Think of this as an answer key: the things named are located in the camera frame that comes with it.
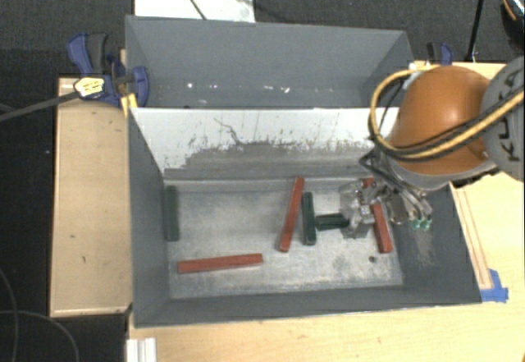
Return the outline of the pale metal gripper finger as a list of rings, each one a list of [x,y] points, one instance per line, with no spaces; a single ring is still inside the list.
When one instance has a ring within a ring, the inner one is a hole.
[[[340,214],[349,222],[362,222],[363,206],[362,203],[362,183],[351,181],[342,185],[338,189],[340,195]]]
[[[375,217],[369,205],[359,206],[351,211],[347,233],[350,238],[364,238],[375,223]]]

